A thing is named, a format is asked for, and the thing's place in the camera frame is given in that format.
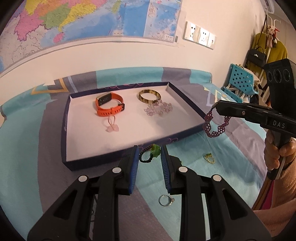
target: silver screw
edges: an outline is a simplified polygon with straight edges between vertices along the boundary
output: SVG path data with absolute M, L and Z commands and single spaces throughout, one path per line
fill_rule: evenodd
M 87 176 L 80 176 L 79 178 L 78 178 L 78 181 L 79 182 L 85 182 L 87 180 Z
M 179 171 L 180 172 L 187 172 L 188 169 L 187 169 L 187 167 L 179 167 Z
M 121 168 L 120 168 L 120 167 L 114 167 L 114 168 L 112 169 L 112 172 L 113 172 L 113 173 L 120 173 L 120 172 L 121 172 Z
M 213 179 L 214 179 L 214 181 L 216 181 L 216 182 L 220 182 L 220 181 L 222 180 L 222 177 L 219 176 L 219 175 L 215 175 L 215 176 L 213 176 Z

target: watch screen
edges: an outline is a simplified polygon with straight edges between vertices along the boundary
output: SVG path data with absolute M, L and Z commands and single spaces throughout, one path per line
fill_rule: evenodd
M 108 93 L 107 95 L 102 96 L 101 98 L 99 98 L 99 106 L 109 102 L 112 99 L 112 95 L 111 93 Z

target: box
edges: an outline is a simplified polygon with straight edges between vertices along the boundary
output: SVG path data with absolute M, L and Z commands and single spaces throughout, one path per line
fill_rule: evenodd
M 160 93 L 173 110 L 148 116 L 148 104 L 138 100 L 143 89 Z M 119 132 L 107 132 L 108 118 L 96 113 L 98 93 L 114 92 L 124 99 L 125 109 L 115 115 Z M 102 108 L 116 106 L 116 100 Z M 166 145 L 202 130 L 203 111 L 170 82 L 130 84 L 70 94 L 64 112 L 62 162 L 72 171 L 117 161 L 128 155 L 134 145 Z

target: silver ring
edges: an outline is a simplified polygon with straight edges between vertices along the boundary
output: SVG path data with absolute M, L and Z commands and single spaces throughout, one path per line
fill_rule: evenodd
M 167 204 L 165 204 L 165 205 L 162 204 L 161 201 L 160 201 L 163 197 L 168 197 L 168 198 L 170 199 L 170 201 L 169 201 Z M 168 206 L 170 206 L 174 201 L 175 201 L 175 199 L 174 199 L 173 197 L 169 196 L 169 195 L 161 195 L 161 196 L 159 197 L 159 199 L 158 199 L 159 204 L 160 204 L 161 206 L 163 206 L 163 207 L 168 207 Z

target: map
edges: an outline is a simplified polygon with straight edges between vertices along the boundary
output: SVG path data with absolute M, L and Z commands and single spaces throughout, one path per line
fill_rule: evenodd
M 173 42 L 182 0 L 25 0 L 0 36 L 0 73 L 68 41 L 124 36 Z

